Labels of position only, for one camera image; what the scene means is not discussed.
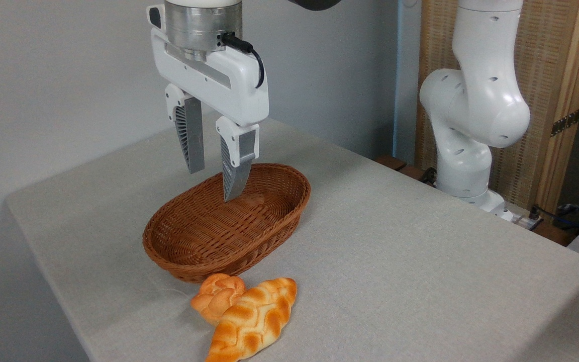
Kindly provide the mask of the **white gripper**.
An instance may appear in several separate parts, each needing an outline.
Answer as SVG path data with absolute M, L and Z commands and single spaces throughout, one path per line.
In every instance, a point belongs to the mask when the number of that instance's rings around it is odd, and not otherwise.
M 260 121 L 269 114 L 267 80 L 255 55 L 225 45 L 222 36 L 243 36 L 240 4 L 158 4 L 147 8 L 156 68 L 165 89 L 191 174 L 205 169 L 202 103 L 221 113 L 224 200 L 239 197 L 259 158 Z

